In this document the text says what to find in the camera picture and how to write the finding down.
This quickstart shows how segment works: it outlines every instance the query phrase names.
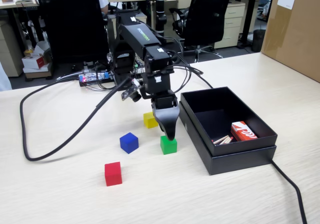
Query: red and white package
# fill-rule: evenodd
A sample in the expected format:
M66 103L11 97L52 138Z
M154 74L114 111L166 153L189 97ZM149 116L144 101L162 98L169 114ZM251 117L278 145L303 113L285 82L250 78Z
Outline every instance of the red and white package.
M257 136L243 121L234 122L231 125L231 133L237 141L254 140Z

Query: black office chair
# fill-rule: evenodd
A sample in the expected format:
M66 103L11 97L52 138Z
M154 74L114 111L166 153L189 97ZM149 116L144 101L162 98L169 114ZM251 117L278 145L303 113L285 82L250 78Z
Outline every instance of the black office chair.
M198 62L200 53L215 54L222 58L209 44L223 39L228 3L229 0L191 0L190 7L184 11L170 9L174 20L173 30L184 39L185 47L194 48L184 53L194 53L195 62ZM174 12L179 15L177 21Z
M109 53L99 0L39 0L53 63L106 60Z

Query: white label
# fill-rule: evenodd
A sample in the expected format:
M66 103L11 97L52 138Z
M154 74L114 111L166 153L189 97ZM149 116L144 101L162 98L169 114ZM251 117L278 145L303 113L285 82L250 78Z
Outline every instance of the white label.
M154 78L156 83L161 82L161 76L155 76Z
M278 0L278 5L288 10L292 10L295 0Z

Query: open black box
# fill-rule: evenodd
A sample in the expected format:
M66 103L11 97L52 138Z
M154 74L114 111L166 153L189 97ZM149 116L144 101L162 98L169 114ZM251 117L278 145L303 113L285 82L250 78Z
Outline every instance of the open black box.
M228 87L181 94L180 119L210 175L270 164L277 134ZM215 146L232 136L231 124L244 121L258 139Z

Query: red cube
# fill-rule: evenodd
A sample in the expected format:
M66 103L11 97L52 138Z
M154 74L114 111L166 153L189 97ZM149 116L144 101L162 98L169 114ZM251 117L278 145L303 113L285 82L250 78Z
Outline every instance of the red cube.
M122 184L120 162L105 164L104 170L107 186Z

